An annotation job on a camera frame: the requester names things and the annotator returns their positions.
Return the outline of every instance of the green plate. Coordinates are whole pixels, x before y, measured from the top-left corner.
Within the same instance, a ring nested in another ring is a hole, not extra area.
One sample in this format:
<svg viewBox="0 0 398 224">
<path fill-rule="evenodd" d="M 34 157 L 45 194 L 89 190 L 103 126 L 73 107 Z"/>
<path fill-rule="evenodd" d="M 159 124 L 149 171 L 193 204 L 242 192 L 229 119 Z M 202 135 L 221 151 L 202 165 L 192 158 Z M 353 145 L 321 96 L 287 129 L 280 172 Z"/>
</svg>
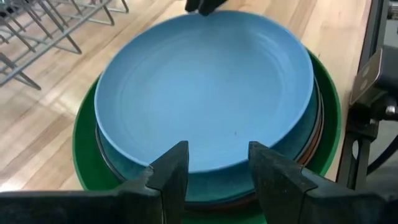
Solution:
<svg viewBox="0 0 398 224">
<path fill-rule="evenodd" d="M 314 74 L 318 80 L 324 105 L 325 124 L 318 150 L 308 164 L 308 168 L 325 175 L 335 156 L 340 138 L 341 112 L 340 101 L 328 72 L 320 61 L 310 54 Z M 77 176 L 85 190 L 109 190 L 119 182 L 106 165 L 97 148 L 95 138 L 94 82 L 83 100 L 76 117 L 73 132 L 73 161 Z M 257 205 L 229 213 L 189 214 L 183 223 L 187 224 L 260 224 L 266 223 Z"/>
</svg>

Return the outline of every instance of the metal rack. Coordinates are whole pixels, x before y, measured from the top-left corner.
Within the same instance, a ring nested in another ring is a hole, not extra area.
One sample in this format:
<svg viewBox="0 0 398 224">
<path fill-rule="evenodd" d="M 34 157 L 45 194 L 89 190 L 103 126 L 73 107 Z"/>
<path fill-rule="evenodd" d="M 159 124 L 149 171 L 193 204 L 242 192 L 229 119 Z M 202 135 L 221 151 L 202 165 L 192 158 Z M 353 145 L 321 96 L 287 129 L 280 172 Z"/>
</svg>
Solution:
<svg viewBox="0 0 398 224">
<path fill-rule="evenodd" d="M 398 1 L 390 1 L 388 7 L 389 19 L 398 20 Z"/>
<path fill-rule="evenodd" d="M 129 12 L 125 0 L 120 0 L 120 9 L 108 7 L 112 0 L 78 1 L 0 0 L 0 73 L 5 75 L 0 77 L 0 87 L 15 79 L 40 90 L 23 72 L 26 67 L 53 47 L 81 54 L 70 36 L 74 30 L 85 22 L 113 26 L 111 12 Z M 99 11 L 106 14 L 105 21 L 93 18 Z M 71 46 L 65 47 L 62 40 Z M 12 50 L 3 50 L 7 45 Z"/>
</svg>

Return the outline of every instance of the stack of plates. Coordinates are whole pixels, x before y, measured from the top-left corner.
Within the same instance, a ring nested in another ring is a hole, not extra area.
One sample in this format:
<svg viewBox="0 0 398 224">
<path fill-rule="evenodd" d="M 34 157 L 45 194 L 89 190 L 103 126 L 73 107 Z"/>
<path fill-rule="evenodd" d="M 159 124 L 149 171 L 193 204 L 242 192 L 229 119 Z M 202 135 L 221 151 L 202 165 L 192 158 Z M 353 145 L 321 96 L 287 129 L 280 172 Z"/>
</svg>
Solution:
<svg viewBox="0 0 398 224">
<path fill-rule="evenodd" d="M 249 141 L 307 164 L 323 129 L 305 47 L 275 22 L 238 11 L 180 16 L 137 36 L 100 77 L 95 115 L 99 149 L 120 182 L 187 140 L 192 210 L 255 199 Z"/>
</svg>

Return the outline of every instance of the black object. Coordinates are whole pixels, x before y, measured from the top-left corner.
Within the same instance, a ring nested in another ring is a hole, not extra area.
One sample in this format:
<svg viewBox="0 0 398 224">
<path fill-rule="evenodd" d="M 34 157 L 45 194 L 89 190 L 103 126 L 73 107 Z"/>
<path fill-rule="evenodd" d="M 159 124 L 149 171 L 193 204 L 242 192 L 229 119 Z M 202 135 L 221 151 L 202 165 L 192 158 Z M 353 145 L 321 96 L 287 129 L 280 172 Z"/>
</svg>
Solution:
<svg viewBox="0 0 398 224">
<path fill-rule="evenodd" d="M 115 190 L 1 193 L 0 223 L 181 223 L 187 183 L 181 141 Z"/>
<path fill-rule="evenodd" d="M 337 182 L 355 190 L 365 188 L 367 174 L 377 169 L 397 148 L 392 142 L 368 168 L 370 145 L 377 138 L 379 121 L 398 120 L 395 113 L 395 110 L 398 112 L 398 49 L 383 46 L 388 5 L 388 0 L 372 1 L 359 70 L 351 93 Z M 356 141 L 357 158 L 353 155 Z"/>
<path fill-rule="evenodd" d="M 34 0 L 24 0 L 26 3 L 31 3 L 31 2 L 33 2 Z M 1 8 L 0 7 L 0 9 L 3 9 L 3 11 L 0 11 L 0 17 L 2 17 L 2 18 L 7 18 L 8 17 L 8 15 L 7 14 L 14 14 L 14 13 L 17 13 L 20 9 L 21 9 L 21 7 L 20 6 L 14 6 L 14 5 L 9 5 L 9 4 L 6 4 L 6 0 L 5 1 L 3 1 L 3 2 L 1 2 L 0 1 L 0 6 L 3 4 L 4 6 L 3 6 L 3 8 Z"/>
<path fill-rule="evenodd" d="M 252 179 L 268 223 L 398 223 L 396 195 L 347 189 L 258 142 L 250 145 Z"/>
<path fill-rule="evenodd" d="M 187 0 L 185 10 L 187 12 L 198 11 L 207 16 L 227 0 Z"/>
<path fill-rule="evenodd" d="M 398 223 L 395 195 L 344 188 L 258 142 L 249 143 L 249 166 L 269 224 Z M 1 193 L 0 223 L 179 224 L 187 177 L 182 141 L 115 190 Z"/>
</svg>

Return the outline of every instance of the wooden surface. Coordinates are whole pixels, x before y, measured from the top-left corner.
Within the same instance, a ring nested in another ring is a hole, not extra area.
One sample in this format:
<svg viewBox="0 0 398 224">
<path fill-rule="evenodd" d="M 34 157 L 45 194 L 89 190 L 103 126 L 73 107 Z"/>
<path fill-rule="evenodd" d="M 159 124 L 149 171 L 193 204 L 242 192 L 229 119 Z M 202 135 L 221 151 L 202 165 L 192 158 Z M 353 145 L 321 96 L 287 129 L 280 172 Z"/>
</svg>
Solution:
<svg viewBox="0 0 398 224">
<path fill-rule="evenodd" d="M 81 55 L 53 49 L 25 70 L 42 91 L 15 81 L 0 88 L 0 190 L 81 188 L 72 164 L 71 135 L 85 93 L 127 41 L 185 13 L 185 1 L 128 4 L 129 14 L 113 13 L 115 26 L 89 22 L 72 34 Z M 288 27 L 324 63 L 346 114 L 370 4 L 371 0 L 229 0 L 222 9 L 263 14 Z M 13 53 L 4 44 L 0 50 Z M 327 173 L 330 179 L 336 177 L 340 151 L 341 144 Z"/>
</svg>

